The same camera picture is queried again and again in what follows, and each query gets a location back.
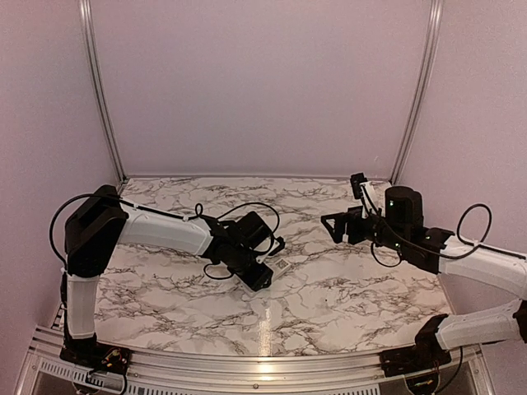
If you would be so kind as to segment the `left aluminium frame post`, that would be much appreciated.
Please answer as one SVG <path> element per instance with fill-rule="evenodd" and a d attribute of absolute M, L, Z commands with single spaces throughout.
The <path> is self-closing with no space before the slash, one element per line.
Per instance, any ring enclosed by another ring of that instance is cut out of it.
<path fill-rule="evenodd" d="M 100 116 L 101 126 L 105 136 L 105 141 L 109 150 L 110 160 L 119 184 L 127 180 L 123 162 L 114 134 L 114 128 L 110 117 L 110 111 L 105 97 L 103 78 L 100 70 L 99 56 L 96 47 L 96 33 L 92 15 L 91 1 L 80 0 L 79 12 L 82 23 L 83 37 L 86 46 L 88 69 L 91 74 L 91 83 L 96 98 L 96 107 Z"/>

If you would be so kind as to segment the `aluminium frame post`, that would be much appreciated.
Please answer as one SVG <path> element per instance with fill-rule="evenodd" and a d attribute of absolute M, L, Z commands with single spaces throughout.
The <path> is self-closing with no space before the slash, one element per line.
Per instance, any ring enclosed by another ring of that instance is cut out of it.
<path fill-rule="evenodd" d="M 407 121 L 403 130 L 403 137 L 395 157 L 394 166 L 389 178 L 392 184 L 397 184 L 403 175 L 403 170 L 408 161 L 413 140 L 417 133 L 417 126 L 422 111 L 427 88 L 430 83 L 432 70 L 436 58 L 440 38 L 441 20 L 444 10 L 444 1 L 432 0 L 428 18 L 427 32 L 422 53 L 422 61 L 417 76 L 417 84 L 413 93 L 413 100 L 408 112 Z"/>
<path fill-rule="evenodd" d="M 105 136 L 105 141 L 109 150 L 110 160 L 119 184 L 127 180 L 123 162 L 114 134 L 114 128 L 110 117 L 110 111 L 105 97 L 103 78 L 100 70 L 99 56 L 96 47 L 96 33 L 92 15 L 91 1 L 80 0 L 79 12 L 82 23 L 83 37 L 86 46 L 88 69 L 91 74 L 91 83 L 96 98 L 96 107 L 100 116 L 101 126 Z"/>

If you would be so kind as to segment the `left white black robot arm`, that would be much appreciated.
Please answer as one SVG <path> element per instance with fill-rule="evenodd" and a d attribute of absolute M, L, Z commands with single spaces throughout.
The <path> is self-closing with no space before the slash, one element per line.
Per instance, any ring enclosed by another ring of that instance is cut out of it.
<path fill-rule="evenodd" d="M 284 240 L 255 212 L 239 220 L 203 214 L 181 216 L 123 200 L 104 185 L 78 196 L 81 206 L 65 223 L 64 343 L 84 365 L 96 366 L 104 348 L 96 340 L 95 302 L 100 276 L 117 244 L 143 244 L 223 263 L 252 291 L 269 287 L 273 270 L 264 263 Z"/>

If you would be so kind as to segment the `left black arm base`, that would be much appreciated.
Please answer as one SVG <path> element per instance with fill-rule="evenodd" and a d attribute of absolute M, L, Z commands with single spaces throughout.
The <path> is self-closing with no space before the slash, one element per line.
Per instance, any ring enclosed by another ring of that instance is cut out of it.
<path fill-rule="evenodd" d="M 92 373 L 125 375 L 131 355 L 131 350 L 126 347 L 88 340 L 65 344 L 59 357 L 61 360 L 89 368 Z"/>

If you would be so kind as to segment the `white remote control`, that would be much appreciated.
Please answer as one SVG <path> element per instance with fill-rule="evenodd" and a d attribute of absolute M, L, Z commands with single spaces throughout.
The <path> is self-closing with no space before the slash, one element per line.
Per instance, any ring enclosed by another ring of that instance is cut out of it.
<path fill-rule="evenodd" d="M 266 261 L 265 263 L 273 271 L 273 274 L 271 276 L 270 284 L 265 286 L 264 289 L 269 288 L 275 281 L 283 277 L 291 268 L 291 263 L 285 258 L 279 258 L 272 262 Z"/>

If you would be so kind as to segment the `front aluminium rail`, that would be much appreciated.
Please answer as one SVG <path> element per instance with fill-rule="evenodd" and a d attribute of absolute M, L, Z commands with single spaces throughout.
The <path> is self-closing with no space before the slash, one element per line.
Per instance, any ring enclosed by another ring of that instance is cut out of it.
<path fill-rule="evenodd" d="M 61 360 L 63 334 L 36 328 L 17 394 L 492 394 L 482 352 L 453 351 L 447 365 L 388 376 L 375 351 L 308 356 L 196 355 L 130 347 L 126 374 Z"/>

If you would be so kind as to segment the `right aluminium frame post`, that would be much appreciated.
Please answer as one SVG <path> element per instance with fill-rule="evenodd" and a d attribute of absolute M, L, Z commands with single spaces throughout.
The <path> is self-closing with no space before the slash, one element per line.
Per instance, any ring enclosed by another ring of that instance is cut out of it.
<path fill-rule="evenodd" d="M 427 88 L 430 83 L 432 70 L 436 58 L 440 38 L 441 20 L 444 10 L 444 1 L 432 0 L 428 18 L 427 32 L 422 53 L 422 61 L 417 76 L 417 84 L 413 93 L 413 100 L 408 112 L 407 121 L 403 130 L 403 137 L 395 157 L 394 166 L 389 178 L 392 184 L 397 184 L 403 175 L 403 170 L 408 161 L 413 140 L 417 133 L 417 126 L 422 111 Z"/>

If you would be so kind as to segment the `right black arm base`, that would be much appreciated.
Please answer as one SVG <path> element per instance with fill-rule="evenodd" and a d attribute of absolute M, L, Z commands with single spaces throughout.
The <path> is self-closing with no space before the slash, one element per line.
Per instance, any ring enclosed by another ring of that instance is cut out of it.
<path fill-rule="evenodd" d="M 444 350 L 436 338 L 440 324 L 447 317 L 447 314 L 440 314 L 430 318 L 417 332 L 412 346 L 382 351 L 380 365 L 385 377 L 436 369 L 450 363 L 450 352 Z"/>

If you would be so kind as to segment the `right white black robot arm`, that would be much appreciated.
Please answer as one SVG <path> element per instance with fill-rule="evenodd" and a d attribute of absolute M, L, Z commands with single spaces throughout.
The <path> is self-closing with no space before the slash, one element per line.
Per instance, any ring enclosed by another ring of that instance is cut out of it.
<path fill-rule="evenodd" d="M 472 344 L 526 339 L 526 256 L 468 241 L 458 232 L 427 228 L 422 196 L 404 186 L 385 190 L 385 207 L 379 209 L 366 184 L 356 193 L 359 207 L 322 216 L 321 222 L 335 243 L 370 241 L 373 249 L 395 251 L 402 262 L 432 274 L 469 278 L 515 295 L 502 306 L 471 314 L 438 315 L 419 330 L 408 362 L 426 368 L 440 351 Z"/>

